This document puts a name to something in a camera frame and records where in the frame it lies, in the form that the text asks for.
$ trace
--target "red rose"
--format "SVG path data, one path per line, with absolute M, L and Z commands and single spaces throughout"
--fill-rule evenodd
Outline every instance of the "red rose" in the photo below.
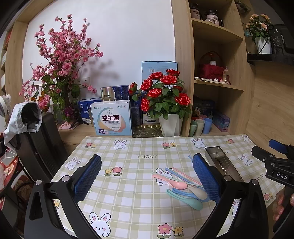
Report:
M 181 105 L 188 105 L 191 102 L 191 99 L 187 96 L 187 94 L 180 93 L 179 97 L 175 97 L 177 103 Z
M 143 98 L 141 100 L 141 110 L 142 111 L 148 111 L 149 110 L 149 100 L 147 100 L 146 98 Z
M 179 71 L 175 71 L 174 69 L 166 70 L 166 73 L 167 73 L 168 75 L 175 76 L 175 77 L 178 77 L 179 74 L 180 74 Z
M 149 76 L 149 78 L 151 80 L 157 80 L 157 79 L 160 79 L 160 77 L 162 77 L 162 76 L 163 76 L 163 74 L 161 72 L 154 72 Z
M 178 89 L 179 92 L 183 91 L 183 87 L 181 87 L 181 86 L 174 85 L 173 88 Z
M 129 94 L 133 95 L 137 91 L 137 84 L 134 82 L 130 85 Z
M 162 78 L 160 78 L 160 81 L 165 85 L 173 85 L 178 82 L 177 77 L 172 75 L 163 76 Z
M 161 95 L 161 88 L 151 89 L 149 90 L 147 95 L 150 96 L 151 98 L 157 98 L 158 96 Z
M 141 90 L 145 91 L 145 90 L 149 90 L 152 86 L 152 80 L 150 78 L 148 78 L 147 80 L 143 81 L 143 84 L 141 85 Z

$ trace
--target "black handle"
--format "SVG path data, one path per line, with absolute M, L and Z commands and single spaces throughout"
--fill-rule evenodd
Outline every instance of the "black handle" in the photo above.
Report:
M 293 206 L 290 204 L 290 198 L 293 193 L 294 193 L 294 189 L 289 188 L 289 187 L 285 187 L 285 191 L 284 191 L 285 198 L 284 198 L 284 202 L 282 204 L 284 207 L 284 211 L 281 214 L 281 216 L 279 217 L 279 219 L 277 220 L 277 222 L 274 224 L 273 232 L 276 232 L 279 229 L 279 227 L 286 220 L 286 218 L 290 212 L 294 213 L 294 210 L 292 210 Z

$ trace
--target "metal screw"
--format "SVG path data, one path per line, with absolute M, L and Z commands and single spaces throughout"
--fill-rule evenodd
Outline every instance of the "metal screw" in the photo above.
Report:
M 253 179 L 251 182 L 253 183 L 253 185 L 258 185 L 258 181 L 256 179 Z
M 36 181 L 36 185 L 40 185 L 42 183 L 42 180 L 41 179 L 38 179 L 37 181 Z
M 62 177 L 62 181 L 67 182 L 69 180 L 69 176 L 65 175 L 64 177 Z
M 225 175 L 224 177 L 224 180 L 226 180 L 227 182 L 231 181 L 232 180 L 232 177 L 230 175 Z

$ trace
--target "pink spoon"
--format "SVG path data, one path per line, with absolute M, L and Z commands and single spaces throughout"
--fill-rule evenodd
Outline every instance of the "pink spoon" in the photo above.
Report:
M 176 189 L 182 190 L 182 189 L 186 189 L 188 187 L 188 184 L 186 184 L 185 182 L 177 182 L 177 181 L 162 177 L 161 175 L 158 175 L 158 174 L 153 174 L 152 177 L 166 181 Z

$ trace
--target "wall outlet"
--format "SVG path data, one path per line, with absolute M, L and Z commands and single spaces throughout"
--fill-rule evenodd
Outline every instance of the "wall outlet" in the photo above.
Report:
M 90 77 L 87 77 L 87 78 L 83 78 L 83 79 L 78 79 L 77 81 L 77 84 L 84 84 L 84 83 L 87 83 L 88 85 L 91 84 L 90 82 Z

